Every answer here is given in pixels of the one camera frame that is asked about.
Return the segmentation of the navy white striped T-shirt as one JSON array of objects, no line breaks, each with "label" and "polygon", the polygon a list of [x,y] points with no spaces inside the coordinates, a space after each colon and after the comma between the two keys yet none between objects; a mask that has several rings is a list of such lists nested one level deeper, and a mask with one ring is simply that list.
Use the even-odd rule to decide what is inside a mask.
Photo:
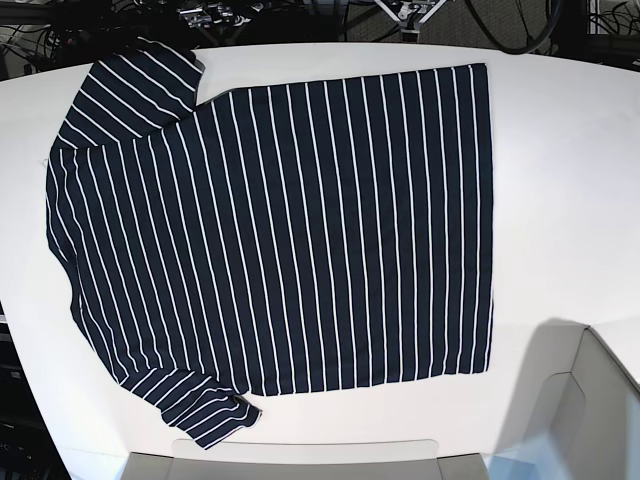
[{"label": "navy white striped T-shirt", "polygon": [[95,62],[47,162],[46,236],[111,377],[204,449],[249,395],[490,364],[483,64],[228,90],[141,40]]}]

